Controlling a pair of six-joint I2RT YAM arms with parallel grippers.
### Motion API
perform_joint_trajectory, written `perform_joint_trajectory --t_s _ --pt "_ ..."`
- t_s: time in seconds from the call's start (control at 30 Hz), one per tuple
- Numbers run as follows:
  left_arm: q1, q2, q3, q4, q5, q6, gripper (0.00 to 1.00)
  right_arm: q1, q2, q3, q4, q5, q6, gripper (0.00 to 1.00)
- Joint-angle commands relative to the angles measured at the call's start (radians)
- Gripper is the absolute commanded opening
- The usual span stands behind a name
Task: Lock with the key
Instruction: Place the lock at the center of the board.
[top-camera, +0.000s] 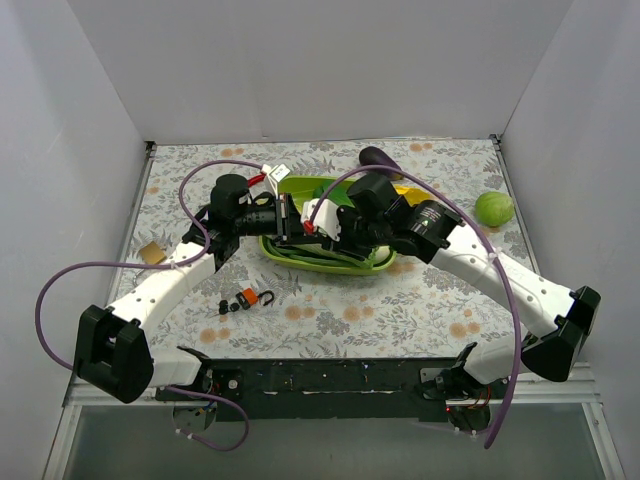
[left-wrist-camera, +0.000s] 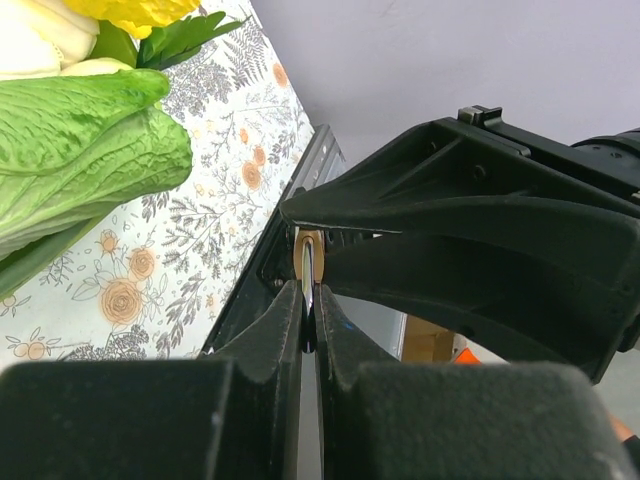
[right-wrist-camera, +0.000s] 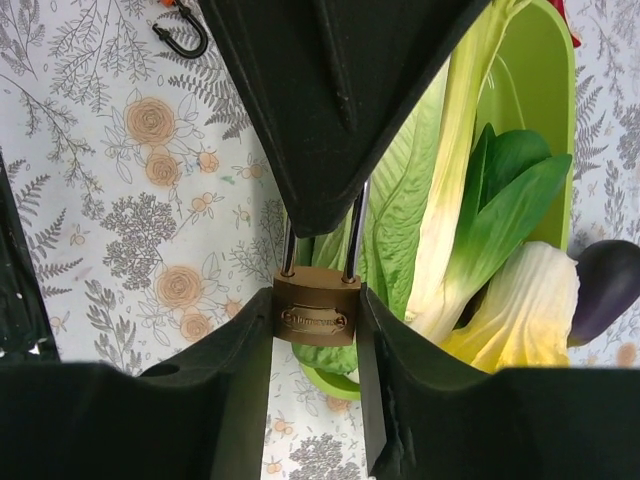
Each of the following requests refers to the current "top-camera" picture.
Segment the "large brass padlock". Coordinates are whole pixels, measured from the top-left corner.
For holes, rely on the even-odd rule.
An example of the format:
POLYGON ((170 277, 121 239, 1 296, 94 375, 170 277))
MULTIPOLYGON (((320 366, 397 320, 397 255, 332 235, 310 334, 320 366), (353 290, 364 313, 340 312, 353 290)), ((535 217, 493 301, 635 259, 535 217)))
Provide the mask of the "large brass padlock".
POLYGON ((164 250, 155 242, 143 246, 138 254, 146 265, 159 265, 167 258, 164 250))

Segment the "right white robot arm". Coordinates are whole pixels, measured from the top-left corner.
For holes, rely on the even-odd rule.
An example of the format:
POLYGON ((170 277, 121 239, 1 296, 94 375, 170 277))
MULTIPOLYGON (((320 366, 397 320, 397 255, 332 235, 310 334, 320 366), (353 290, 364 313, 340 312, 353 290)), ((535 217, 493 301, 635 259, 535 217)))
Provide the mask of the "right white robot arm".
POLYGON ((454 388, 471 398, 520 370, 553 382, 569 378, 601 302, 596 290, 572 290, 539 276, 481 239, 462 214, 433 200, 409 205, 383 175, 366 174, 347 195, 347 206, 321 197, 309 219, 340 247, 389 246, 517 309, 513 336, 468 345, 448 371, 433 379, 439 390, 454 388))

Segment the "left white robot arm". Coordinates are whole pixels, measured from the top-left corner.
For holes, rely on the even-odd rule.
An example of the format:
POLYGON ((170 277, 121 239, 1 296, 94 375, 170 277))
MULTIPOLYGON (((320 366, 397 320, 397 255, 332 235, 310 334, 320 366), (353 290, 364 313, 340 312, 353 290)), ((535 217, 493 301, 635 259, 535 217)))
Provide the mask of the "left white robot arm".
POLYGON ((201 282, 237 251, 241 238, 271 235, 307 241, 314 228, 311 203, 296 207, 287 193, 251 197, 249 181, 237 174, 219 177, 209 203, 197 214, 169 259, 130 293, 81 315, 73 372, 123 403, 146 389, 179 387, 193 400, 214 385, 207 357, 193 349, 152 349, 160 323, 201 282))

